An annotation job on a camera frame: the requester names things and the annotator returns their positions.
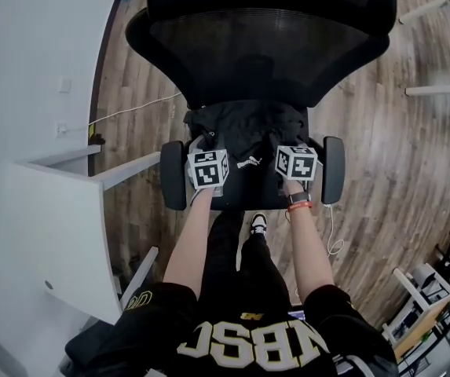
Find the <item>black mesh office chair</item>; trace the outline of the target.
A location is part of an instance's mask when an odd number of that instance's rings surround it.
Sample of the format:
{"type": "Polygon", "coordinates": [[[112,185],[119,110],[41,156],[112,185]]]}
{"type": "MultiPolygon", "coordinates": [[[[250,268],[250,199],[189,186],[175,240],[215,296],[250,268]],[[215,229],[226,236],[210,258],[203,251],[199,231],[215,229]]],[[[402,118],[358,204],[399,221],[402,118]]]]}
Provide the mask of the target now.
{"type": "MultiPolygon", "coordinates": [[[[346,156],[338,137],[309,135],[308,110],[345,77],[384,54],[397,0],[147,0],[126,27],[130,47],[181,91],[188,111],[237,101],[287,104],[305,124],[296,146],[313,148],[321,200],[340,200],[346,156]]],[[[166,206],[187,206],[188,142],[167,142],[160,154],[166,206]]],[[[213,197],[214,210],[227,202],[213,197]]],[[[280,199],[269,209],[284,209],[280,199]]]]}

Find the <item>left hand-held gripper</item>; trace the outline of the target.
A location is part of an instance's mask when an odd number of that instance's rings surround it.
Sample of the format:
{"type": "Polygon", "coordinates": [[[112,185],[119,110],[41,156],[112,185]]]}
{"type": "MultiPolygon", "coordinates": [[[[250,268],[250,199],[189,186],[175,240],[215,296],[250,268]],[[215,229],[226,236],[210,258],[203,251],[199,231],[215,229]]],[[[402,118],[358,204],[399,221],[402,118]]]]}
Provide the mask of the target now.
{"type": "Polygon", "coordinates": [[[211,148],[212,141],[200,135],[189,145],[185,183],[190,205],[204,189],[212,190],[213,197],[223,196],[224,184],[229,175],[229,156],[223,148],[211,148]]]}

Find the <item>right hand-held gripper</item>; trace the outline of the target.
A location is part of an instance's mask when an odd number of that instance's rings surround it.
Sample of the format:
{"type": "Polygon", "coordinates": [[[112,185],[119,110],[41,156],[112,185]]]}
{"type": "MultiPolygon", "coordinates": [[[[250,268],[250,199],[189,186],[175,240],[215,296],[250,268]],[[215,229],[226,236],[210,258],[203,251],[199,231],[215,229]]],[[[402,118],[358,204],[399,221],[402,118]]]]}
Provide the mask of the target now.
{"type": "Polygon", "coordinates": [[[308,146],[279,145],[276,150],[275,171],[287,180],[313,181],[318,155],[308,146]]]}

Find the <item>wooden bench with white frame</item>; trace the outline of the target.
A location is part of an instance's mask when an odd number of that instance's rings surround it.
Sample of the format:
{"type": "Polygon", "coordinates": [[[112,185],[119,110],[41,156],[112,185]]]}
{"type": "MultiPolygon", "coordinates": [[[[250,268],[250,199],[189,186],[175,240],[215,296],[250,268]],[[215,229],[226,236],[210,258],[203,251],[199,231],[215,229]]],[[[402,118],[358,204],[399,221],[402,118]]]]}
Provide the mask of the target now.
{"type": "Polygon", "coordinates": [[[450,283],[427,263],[418,265],[412,273],[396,268],[393,275],[409,299],[390,323],[382,325],[382,335],[400,360],[435,327],[437,317],[450,303],[450,283]]]}

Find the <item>person's black trousers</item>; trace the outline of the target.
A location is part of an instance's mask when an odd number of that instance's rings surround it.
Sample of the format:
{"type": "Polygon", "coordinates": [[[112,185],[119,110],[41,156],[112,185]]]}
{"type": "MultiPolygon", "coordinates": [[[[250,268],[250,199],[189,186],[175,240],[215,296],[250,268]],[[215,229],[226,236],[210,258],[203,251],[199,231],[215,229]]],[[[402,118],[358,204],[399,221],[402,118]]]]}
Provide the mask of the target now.
{"type": "Polygon", "coordinates": [[[207,240],[199,306],[217,313],[287,313],[287,285],[271,259],[266,234],[239,245],[244,212],[223,211],[207,240]]]}

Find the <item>white desk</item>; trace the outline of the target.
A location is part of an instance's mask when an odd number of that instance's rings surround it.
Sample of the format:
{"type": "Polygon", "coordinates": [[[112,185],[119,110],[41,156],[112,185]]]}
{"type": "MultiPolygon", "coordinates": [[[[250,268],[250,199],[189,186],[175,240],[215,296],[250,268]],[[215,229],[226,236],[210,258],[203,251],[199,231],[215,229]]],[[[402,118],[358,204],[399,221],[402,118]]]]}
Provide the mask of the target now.
{"type": "Polygon", "coordinates": [[[115,324],[159,253],[151,247],[123,295],[108,250],[104,192],[160,161],[159,152],[92,177],[56,166],[85,159],[99,145],[22,160],[6,171],[10,235],[20,245],[32,283],[85,314],[115,324]]]}

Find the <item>person's left forearm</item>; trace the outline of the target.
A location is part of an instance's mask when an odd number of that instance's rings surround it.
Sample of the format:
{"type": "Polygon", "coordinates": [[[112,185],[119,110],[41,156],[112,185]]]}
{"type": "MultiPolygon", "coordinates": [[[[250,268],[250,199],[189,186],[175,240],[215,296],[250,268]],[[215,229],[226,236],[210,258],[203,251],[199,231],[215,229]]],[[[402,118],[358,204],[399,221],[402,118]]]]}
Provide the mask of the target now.
{"type": "Polygon", "coordinates": [[[168,261],[163,282],[190,288],[200,296],[207,255],[210,205],[214,190],[200,190],[192,201],[188,216],[168,261]]]}

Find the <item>black jacket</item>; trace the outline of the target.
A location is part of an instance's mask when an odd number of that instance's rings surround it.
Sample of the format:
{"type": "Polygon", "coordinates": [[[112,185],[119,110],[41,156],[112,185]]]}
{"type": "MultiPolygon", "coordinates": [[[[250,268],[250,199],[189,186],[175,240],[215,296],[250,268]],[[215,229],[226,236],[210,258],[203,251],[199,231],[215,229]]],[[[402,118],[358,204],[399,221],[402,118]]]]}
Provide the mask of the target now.
{"type": "Polygon", "coordinates": [[[273,170],[279,145],[296,146],[305,124],[287,104],[237,101],[187,112],[184,122],[193,134],[212,139],[211,148],[225,148],[231,175],[224,184],[226,208],[269,209],[282,196],[307,191],[301,181],[282,178],[273,170]]]}

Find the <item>black wrist watch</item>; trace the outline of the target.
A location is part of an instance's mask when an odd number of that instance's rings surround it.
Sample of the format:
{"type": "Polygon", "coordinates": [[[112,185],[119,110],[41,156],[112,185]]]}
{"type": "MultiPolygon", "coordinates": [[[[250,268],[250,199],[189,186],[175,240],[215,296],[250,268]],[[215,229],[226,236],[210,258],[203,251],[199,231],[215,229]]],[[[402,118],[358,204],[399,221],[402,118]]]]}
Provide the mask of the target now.
{"type": "Polygon", "coordinates": [[[310,202],[311,198],[310,198],[310,194],[303,190],[301,192],[296,192],[293,194],[290,194],[288,196],[288,200],[289,200],[289,205],[293,205],[295,203],[301,203],[301,202],[310,202]]]}

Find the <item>black and white shoe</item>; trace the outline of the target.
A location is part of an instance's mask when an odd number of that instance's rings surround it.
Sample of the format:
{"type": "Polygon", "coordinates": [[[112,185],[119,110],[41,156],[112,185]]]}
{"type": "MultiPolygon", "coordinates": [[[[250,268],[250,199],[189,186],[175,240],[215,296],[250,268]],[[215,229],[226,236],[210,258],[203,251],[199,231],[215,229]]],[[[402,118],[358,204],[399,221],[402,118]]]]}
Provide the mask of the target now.
{"type": "Polygon", "coordinates": [[[250,226],[251,235],[265,236],[266,231],[267,231],[267,217],[261,212],[255,213],[251,219],[251,226],[250,226]]]}

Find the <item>person's right forearm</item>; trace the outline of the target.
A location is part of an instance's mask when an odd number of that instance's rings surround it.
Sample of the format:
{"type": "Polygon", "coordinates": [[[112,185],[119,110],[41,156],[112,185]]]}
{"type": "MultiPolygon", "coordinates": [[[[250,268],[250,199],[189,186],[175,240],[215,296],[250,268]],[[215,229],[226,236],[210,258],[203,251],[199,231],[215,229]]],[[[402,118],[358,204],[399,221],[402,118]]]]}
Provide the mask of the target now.
{"type": "Polygon", "coordinates": [[[295,279],[299,298],[304,303],[316,289],[333,285],[334,277],[311,208],[294,210],[289,213],[289,218],[295,279]]]}

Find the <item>black lettered jersey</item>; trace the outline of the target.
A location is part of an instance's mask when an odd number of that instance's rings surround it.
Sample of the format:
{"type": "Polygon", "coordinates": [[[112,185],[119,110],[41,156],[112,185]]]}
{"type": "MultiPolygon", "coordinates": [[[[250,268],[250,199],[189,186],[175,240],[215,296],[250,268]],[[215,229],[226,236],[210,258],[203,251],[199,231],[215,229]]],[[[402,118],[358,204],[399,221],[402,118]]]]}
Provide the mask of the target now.
{"type": "Polygon", "coordinates": [[[95,364],[117,377],[400,377],[391,345],[326,285],[289,313],[217,313],[179,284],[137,289],[95,364]]]}

